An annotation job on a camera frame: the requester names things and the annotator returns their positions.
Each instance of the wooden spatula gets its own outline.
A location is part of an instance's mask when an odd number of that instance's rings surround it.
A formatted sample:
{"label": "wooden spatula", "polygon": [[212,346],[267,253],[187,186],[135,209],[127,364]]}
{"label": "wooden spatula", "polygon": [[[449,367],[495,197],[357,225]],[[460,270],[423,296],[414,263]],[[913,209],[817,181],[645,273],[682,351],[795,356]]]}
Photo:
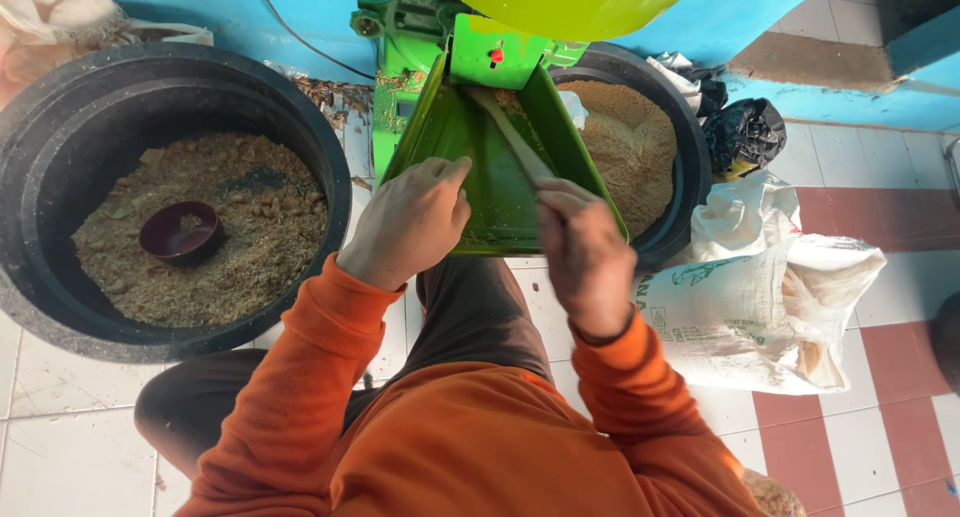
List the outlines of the wooden spatula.
{"label": "wooden spatula", "polygon": [[480,85],[465,85],[463,90],[493,118],[493,123],[496,124],[500,133],[503,133],[503,137],[507,140],[507,143],[510,144],[513,155],[516,155],[516,159],[520,162],[520,167],[523,169],[523,174],[527,177],[527,181],[530,182],[531,186],[535,188],[540,180],[549,180],[557,177],[553,171],[550,170],[550,167],[537,155],[537,152],[527,144],[523,136],[517,132],[517,129],[510,123],[510,120],[507,119],[507,115],[503,113],[503,109],[497,103],[497,96],[494,94],[493,88]]}

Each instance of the brown bowl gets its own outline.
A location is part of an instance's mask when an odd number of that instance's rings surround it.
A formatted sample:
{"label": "brown bowl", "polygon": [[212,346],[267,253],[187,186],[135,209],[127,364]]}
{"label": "brown bowl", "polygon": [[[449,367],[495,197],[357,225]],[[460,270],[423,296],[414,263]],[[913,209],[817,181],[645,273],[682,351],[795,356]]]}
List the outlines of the brown bowl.
{"label": "brown bowl", "polygon": [[[199,218],[199,225],[181,229],[181,219]],[[220,215],[209,204],[188,201],[162,207],[140,227],[140,247],[170,266],[196,265],[217,252],[227,239]]]}

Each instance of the coarse ground material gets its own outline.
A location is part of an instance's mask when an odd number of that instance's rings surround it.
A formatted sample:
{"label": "coarse ground material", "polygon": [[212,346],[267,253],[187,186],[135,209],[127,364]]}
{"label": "coarse ground material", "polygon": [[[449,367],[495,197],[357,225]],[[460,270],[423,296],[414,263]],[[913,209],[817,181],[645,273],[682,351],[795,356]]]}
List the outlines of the coarse ground material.
{"label": "coarse ground material", "polygon": [[[327,207],[316,179],[264,136],[220,133],[150,149],[73,234],[80,267],[127,318],[166,328],[234,322],[276,300],[320,247]],[[226,241],[173,267],[145,253],[140,227],[157,210],[213,206]],[[184,217],[181,227],[199,220]]]}
{"label": "coarse ground material", "polygon": [[580,138],[603,179],[630,238],[643,234],[673,197],[677,135],[666,113],[626,85],[568,81],[589,113]]}

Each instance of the electrical cord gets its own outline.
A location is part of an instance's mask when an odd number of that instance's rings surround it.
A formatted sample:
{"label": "electrical cord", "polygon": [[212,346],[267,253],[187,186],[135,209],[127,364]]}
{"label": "electrical cord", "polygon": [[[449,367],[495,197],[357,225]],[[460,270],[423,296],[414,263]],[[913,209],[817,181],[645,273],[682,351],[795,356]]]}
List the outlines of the electrical cord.
{"label": "electrical cord", "polygon": [[294,36],[294,38],[296,38],[297,41],[303,43],[303,46],[306,46],[307,48],[309,48],[310,50],[313,50],[314,52],[316,52],[316,53],[319,54],[320,56],[322,56],[322,57],[324,57],[324,58],[327,58],[328,60],[330,60],[330,61],[333,62],[334,64],[340,66],[341,68],[344,68],[344,69],[346,69],[346,70],[348,70],[348,71],[350,71],[350,72],[352,72],[352,73],[356,73],[356,74],[358,74],[358,75],[360,75],[360,76],[362,76],[362,77],[364,77],[364,78],[368,78],[369,80],[377,80],[377,77],[376,77],[376,76],[371,76],[371,75],[369,75],[369,74],[367,74],[367,73],[365,73],[365,72],[360,72],[360,71],[354,69],[353,67],[347,65],[346,63],[343,63],[342,61],[338,61],[337,59],[335,59],[335,58],[333,58],[333,57],[330,57],[330,56],[328,56],[327,54],[324,54],[323,52],[321,52],[320,50],[318,50],[317,48],[315,48],[312,44],[310,44],[309,42],[305,41],[300,35],[298,35],[297,32],[295,32],[295,31],[293,31],[292,29],[290,29],[290,26],[288,26],[287,23],[283,21],[283,18],[281,17],[281,14],[280,14],[279,12],[277,12],[277,8],[274,7],[274,4],[271,3],[270,0],[263,0],[263,1],[267,2],[267,7],[269,7],[270,10],[273,12],[273,16],[276,17],[276,21],[279,22],[280,25],[283,26],[284,29],[286,29],[288,32],[290,32],[290,35]]}

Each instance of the green logo on sack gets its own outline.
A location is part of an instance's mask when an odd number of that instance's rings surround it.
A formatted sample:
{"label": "green logo on sack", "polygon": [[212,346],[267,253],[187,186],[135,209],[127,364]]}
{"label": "green logo on sack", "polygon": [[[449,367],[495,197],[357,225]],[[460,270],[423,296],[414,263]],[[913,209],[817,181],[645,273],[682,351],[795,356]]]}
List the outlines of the green logo on sack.
{"label": "green logo on sack", "polygon": [[714,260],[713,262],[704,262],[702,264],[690,266],[680,273],[673,274],[673,284],[679,287],[686,284],[687,278],[690,278],[690,287],[693,287],[697,283],[700,283],[703,279],[710,277],[711,274],[714,273],[714,269],[720,266],[732,264],[733,262],[734,261],[732,259]]}

